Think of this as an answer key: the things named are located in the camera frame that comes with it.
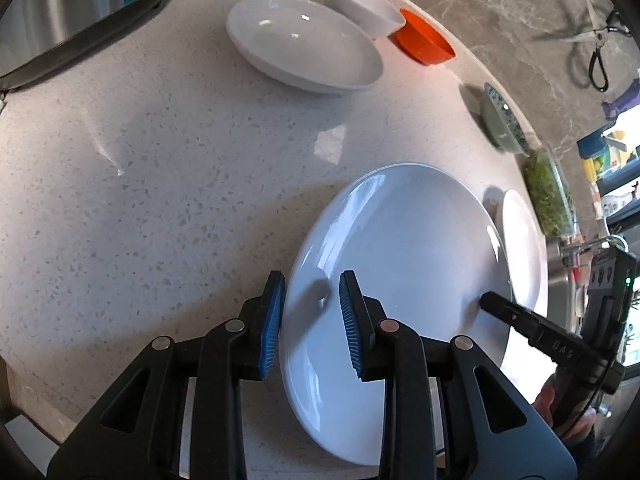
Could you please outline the right hand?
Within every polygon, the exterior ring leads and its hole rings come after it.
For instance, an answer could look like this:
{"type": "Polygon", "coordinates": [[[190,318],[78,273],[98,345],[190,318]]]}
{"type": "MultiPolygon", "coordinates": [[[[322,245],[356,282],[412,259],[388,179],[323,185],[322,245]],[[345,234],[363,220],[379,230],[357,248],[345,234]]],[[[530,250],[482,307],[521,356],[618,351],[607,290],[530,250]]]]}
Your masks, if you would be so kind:
{"type": "Polygon", "coordinates": [[[544,421],[554,429],[560,439],[567,445],[578,444],[585,441],[592,433],[597,420],[597,412],[594,408],[588,408],[577,422],[569,422],[563,427],[554,426],[551,405],[555,399],[555,376],[548,377],[541,390],[536,396],[533,408],[544,419],[544,421]]]}

